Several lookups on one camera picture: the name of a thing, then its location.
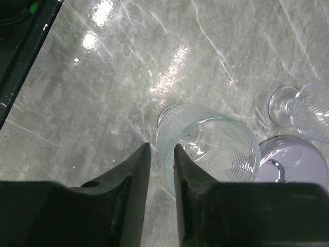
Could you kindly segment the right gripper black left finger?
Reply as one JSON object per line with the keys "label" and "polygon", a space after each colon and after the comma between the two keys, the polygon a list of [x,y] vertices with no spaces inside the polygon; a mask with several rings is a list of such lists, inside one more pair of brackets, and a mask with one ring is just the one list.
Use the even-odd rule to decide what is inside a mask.
{"label": "right gripper black left finger", "polygon": [[80,187],[1,182],[1,246],[139,246],[151,148]]}

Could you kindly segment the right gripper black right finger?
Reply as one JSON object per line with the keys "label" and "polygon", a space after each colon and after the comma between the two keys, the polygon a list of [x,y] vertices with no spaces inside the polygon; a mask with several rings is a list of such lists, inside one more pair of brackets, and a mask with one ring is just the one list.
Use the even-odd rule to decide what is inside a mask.
{"label": "right gripper black right finger", "polygon": [[180,246],[328,246],[328,193],[309,183],[225,183],[174,149]]}

